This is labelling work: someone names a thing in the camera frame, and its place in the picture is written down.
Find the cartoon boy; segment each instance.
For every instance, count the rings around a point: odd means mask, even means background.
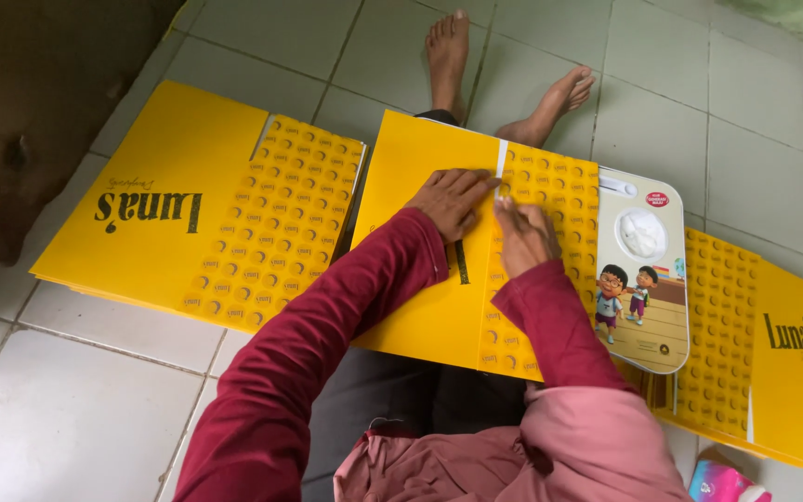
[[[658,285],[658,273],[650,266],[640,267],[637,272],[637,287],[631,295],[631,315],[628,321],[633,321],[633,311],[637,311],[637,325],[643,325],[643,309],[650,306],[650,288]]]
[[[619,295],[627,284],[627,273],[618,265],[608,264],[603,267],[599,275],[599,291],[597,291],[597,314],[595,316],[595,330],[599,331],[599,324],[605,323],[609,331],[606,339],[609,344],[615,343],[612,332],[616,330],[616,316],[622,312],[622,303]]]

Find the foot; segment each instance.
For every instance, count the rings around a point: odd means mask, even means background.
[[[521,145],[541,148],[557,120],[587,101],[595,81],[587,66],[575,68],[547,90],[541,97],[541,103],[527,119],[508,123],[498,129],[495,135]]]
[[[427,35],[429,85],[433,109],[448,110],[463,123],[467,107],[461,96],[463,69],[469,54],[469,17],[463,9],[446,16],[429,29]]]

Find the hand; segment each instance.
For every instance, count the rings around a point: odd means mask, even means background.
[[[416,207],[435,223],[441,239],[450,244],[475,226],[473,206],[498,188],[500,179],[487,169],[436,171],[405,207]]]
[[[504,234],[500,263],[510,279],[562,256],[553,223],[540,206],[517,206],[511,198],[502,198],[494,203],[494,216]]]

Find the dark gray pants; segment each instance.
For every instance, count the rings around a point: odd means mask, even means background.
[[[334,472],[374,418],[418,435],[519,425],[525,390],[515,378],[350,348],[312,406],[303,501],[334,499]]]

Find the red circle logo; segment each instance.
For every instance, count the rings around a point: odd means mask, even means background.
[[[652,192],[646,196],[646,204],[653,207],[662,207],[668,204],[668,196],[662,192]]]

